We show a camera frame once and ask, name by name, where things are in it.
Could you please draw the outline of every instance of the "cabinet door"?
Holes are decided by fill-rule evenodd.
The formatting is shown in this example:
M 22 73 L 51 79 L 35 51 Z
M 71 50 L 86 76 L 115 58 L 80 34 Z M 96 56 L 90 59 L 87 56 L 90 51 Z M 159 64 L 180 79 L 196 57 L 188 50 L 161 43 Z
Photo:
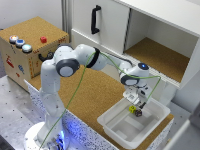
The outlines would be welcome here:
M 96 28 L 100 32 L 91 34 L 91 14 L 96 5 Z M 122 54 L 129 18 L 129 8 L 113 0 L 74 0 L 73 29 L 91 40 Z

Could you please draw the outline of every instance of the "cardboard box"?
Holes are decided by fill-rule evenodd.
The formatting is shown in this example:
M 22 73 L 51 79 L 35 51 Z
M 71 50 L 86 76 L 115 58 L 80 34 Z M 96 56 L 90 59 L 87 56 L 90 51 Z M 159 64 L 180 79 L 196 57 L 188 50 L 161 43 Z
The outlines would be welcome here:
M 9 38 L 12 35 L 25 40 L 26 44 L 32 46 L 33 51 L 26 54 L 22 49 L 16 48 L 16 45 L 10 44 Z M 41 42 L 42 36 L 47 38 L 46 43 Z M 60 43 L 69 43 L 69 35 L 40 17 L 0 31 L 0 51 L 6 74 L 28 91 L 24 79 L 28 81 L 40 74 L 42 61 L 38 54 L 47 57 Z

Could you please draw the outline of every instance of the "green cable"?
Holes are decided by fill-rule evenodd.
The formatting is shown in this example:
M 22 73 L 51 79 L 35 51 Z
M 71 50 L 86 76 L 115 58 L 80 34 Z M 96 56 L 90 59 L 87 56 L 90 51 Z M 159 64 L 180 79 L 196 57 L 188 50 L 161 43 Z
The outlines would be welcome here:
M 81 80 L 79 81 L 79 84 L 78 84 L 78 86 L 77 86 L 77 88 L 76 88 L 74 94 L 72 95 L 70 101 L 68 102 L 68 104 L 67 104 L 67 106 L 66 106 L 66 108 L 65 108 L 65 111 L 64 111 L 64 112 L 62 113 L 62 115 L 58 118 L 58 120 L 56 121 L 56 123 L 54 123 L 54 125 L 52 126 L 52 128 L 50 129 L 50 131 L 48 132 L 48 134 L 46 135 L 44 141 L 42 142 L 42 145 L 40 146 L 39 150 L 40 150 L 41 147 L 43 146 L 44 142 L 46 141 L 47 137 L 49 136 L 49 134 L 51 133 L 51 131 L 53 130 L 53 128 L 56 126 L 56 124 L 58 123 L 58 121 L 60 121 L 60 119 L 63 117 L 63 115 L 64 115 L 65 112 L 67 111 L 67 108 L 69 107 L 70 103 L 72 102 L 74 96 L 76 95 L 76 93 L 77 93 L 77 91 L 78 91 L 78 89 L 79 89 L 79 87 L 80 87 L 80 85 L 81 85 L 81 82 L 82 82 L 82 80 L 83 80 L 83 76 L 84 76 L 84 74 L 85 74 L 85 70 L 86 70 L 87 64 L 88 64 L 90 58 L 91 58 L 95 53 L 96 53 L 96 52 L 94 52 L 94 53 L 93 53 L 92 55 L 90 55 L 90 57 L 88 58 L 88 60 L 87 60 L 87 62 L 86 62 L 86 65 L 85 65 L 85 67 L 84 67 L 82 76 L 81 76 Z
M 80 87 L 80 85 L 81 85 L 81 82 L 82 82 L 82 80 L 83 80 L 83 76 L 84 76 L 84 74 L 85 74 L 85 70 L 86 70 L 87 64 L 88 64 L 90 58 L 91 58 L 95 53 L 96 53 L 96 52 L 94 52 L 93 54 L 91 54 L 90 57 L 88 58 L 88 60 L 87 60 L 87 62 L 86 62 L 86 65 L 85 65 L 85 67 L 84 67 L 84 70 L 83 70 L 81 79 L 80 79 L 80 81 L 79 81 L 79 84 L 78 84 L 78 86 L 77 86 L 77 88 L 76 88 L 74 94 L 72 95 L 72 97 L 71 97 L 70 101 L 68 102 L 68 104 L 67 104 L 67 106 L 66 106 L 64 112 L 62 113 L 62 115 L 58 118 L 58 120 L 54 123 L 54 125 L 52 126 L 52 128 L 50 129 L 50 131 L 48 132 L 48 134 L 46 135 L 44 141 L 42 142 L 42 144 L 41 144 L 41 146 L 40 146 L 40 148 L 39 148 L 39 150 L 40 150 L 41 147 L 43 146 L 44 142 L 46 141 L 47 137 L 49 136 L 49 134 L 51 133 L 51 131 L 53 130 L 53 128 L 56 126 L 56 124 L 57 124 L 57 123 L 60 121 L 60 119 L 63 117 L 63 115 L 64 115 L 65 112 L 67 111 L 67 109 L 68 109 L 70 103 L 71 103 L 72 100 L 74 99 L 74 96 L 76 95 L 76 93 L 77 93 L 77 91 L 78 91 L 78 89 L 79 89 L 79 87 Z M 115 64 L 115 62 L 114 62 L 109 56 L 107 56 L 107 55 L 105 55 L 105 54 L 103 54 L 103 53 L 101 53 L 101 55 L 106 56 L 106 57 L 115 65 L 115 67 L 116 67 L 117 69 L 119 69 L 121 72 L 123 72 L 124 74 L 126 74 L 123 70 L 121 70 L 121 69 Z M 137 78 L 137 79 L 150 79 L 150 78 L 155 78 L 155 77 L 158 77 L 158 78 L 159 78 L 159 80 L 157 81 L 157 83 L 156 83 L 156 85 L 154 86 L 153 90 L 152 90 L 151 93 L 149 94 L 147 100 L 150 98 L 150 96 L 152 95 L 152 93 L 154 92 L 154 90 L 156 89 L 158 83 L 159 83 L 160 80 L 161 80 L 161 77 L 160 77 L 160 76 L 136 77 L 136 76 L 131 76 L 131 75 L 128 75 L 128 74 L 126 74 L 126 75 L 129 76 L 129 77 L 132 77 L 132 78 Z

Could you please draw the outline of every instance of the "white plastic tub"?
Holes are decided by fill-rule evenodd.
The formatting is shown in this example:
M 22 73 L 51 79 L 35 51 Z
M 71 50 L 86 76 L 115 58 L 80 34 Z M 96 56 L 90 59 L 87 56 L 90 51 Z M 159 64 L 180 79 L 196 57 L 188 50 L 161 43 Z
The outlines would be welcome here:
M 125 98 L 112 106 L 97 121 L 105 133 L 126 149 L 137 148 L 145 138 L 168 116 L 170 109 L 151 99 L 136 117 L 129 112 L 131 103 Z

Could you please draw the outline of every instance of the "robotic arm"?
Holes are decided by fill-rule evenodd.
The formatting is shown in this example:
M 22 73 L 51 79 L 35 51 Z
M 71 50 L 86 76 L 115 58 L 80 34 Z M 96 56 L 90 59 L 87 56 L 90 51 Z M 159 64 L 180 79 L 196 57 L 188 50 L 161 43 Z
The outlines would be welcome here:
M 137 93 L 143 97 L 147 97 L 149 95 L 150 87 L 147 85 L 145 79 L 133 78 L 128 76 L 132 75 L 135 77 L 148 77 L 149 67 L 146 64 L 139 63 L 137 66 L 133 67 L 132 63 L 129 60 L 100 52 L 98 49 L 84 44 L 77 46 L 74 50 L 69 45 L 61 44 L 54 53 L 54 57 L 51 60 L 44 61 L 41 67 L 42 87 L 40 89 L 40 97 L 43 105 L 46 108 L 46 115 L 45 124 L 37 134 L 37 141 L 40 143 L 40 145 L 42 141 L 44 141 L 45 136 L 50 131 L 53 124 L 65 110 L 64 105 L 57 93 L 60 89 L 60 76 L 72 76 L 79 69 L 80 65 L 85 65 L 86 62 L 88 63 L 87 68 L 91 68 L 93 70 L 101 70 L 107 64 L 112 66 L 116 65 L 121 83 L 128 87 L 128 90 L 130 87 L 133 86 L 134 89 L 137 89 L 134 91 L 132 90 L 132 88 L 130 88 L 131 92 L 134 91 L 136 93 L 133 99 L 130 99 L 131 92 L 128 92 L 128 90 L 125 92 L 125 94 L 129 94 L 127 99 L 134 105 L 141 104 Z M 57 123 L 56 127 L 49 134 L 44 145 L 49 146 L 49 143 L 51 143 L 51 141 L 58 140 L 61 135 L 61 131 L 62 121 L 60 120 Z M 59 147 L 60 149 L 66 148 L 65 145 Z

